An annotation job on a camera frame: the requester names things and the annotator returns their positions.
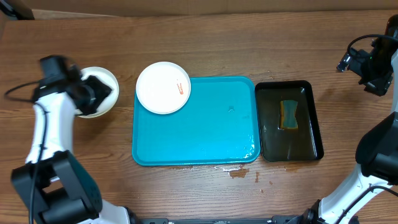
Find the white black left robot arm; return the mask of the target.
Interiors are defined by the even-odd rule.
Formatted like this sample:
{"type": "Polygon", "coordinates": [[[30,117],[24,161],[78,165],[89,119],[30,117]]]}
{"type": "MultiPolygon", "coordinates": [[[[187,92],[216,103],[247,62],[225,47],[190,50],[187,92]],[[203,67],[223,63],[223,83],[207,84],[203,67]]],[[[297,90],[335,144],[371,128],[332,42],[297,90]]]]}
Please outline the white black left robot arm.
{"type": "Polygon", "coordinates": [[[11,182],[29,210],[29,223],[139,223],[130,209],[101,196],[73,155],[76,115],[108,112],[119,95],[114,75],[54,75],[35,84],[32,147],[11,182]]]}

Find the green yellow sponge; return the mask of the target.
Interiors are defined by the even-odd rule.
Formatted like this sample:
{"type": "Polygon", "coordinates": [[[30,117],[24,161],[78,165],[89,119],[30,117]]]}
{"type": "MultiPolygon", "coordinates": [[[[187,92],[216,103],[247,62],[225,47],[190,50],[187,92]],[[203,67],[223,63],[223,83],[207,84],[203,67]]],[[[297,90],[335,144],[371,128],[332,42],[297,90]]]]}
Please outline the green yellow sponge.
{"type": "Polygon", "coordinates": [[[283,100],[280,102],[279,129],[297,129],[296,120],[298,102],[295,100],[283,100]]]}

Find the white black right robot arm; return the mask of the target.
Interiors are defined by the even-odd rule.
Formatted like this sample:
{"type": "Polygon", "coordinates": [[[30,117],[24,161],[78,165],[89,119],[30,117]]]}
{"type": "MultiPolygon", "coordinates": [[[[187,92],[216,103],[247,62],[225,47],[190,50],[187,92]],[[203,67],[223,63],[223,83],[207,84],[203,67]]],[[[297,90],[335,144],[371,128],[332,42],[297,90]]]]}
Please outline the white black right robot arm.
{"type": "Polygon", "coordinates": [[[336,68],[359,75],[359,84],[374,95],[383,96],[393,87],[391,113],[361,138],[352,173],[289,223],[357,223],[356,213],[379,193],[397,195],[391,189],[397,185],[397,16],[389,18],[384,34],[371,37],[372,51],[348,45],[336,68]]]}

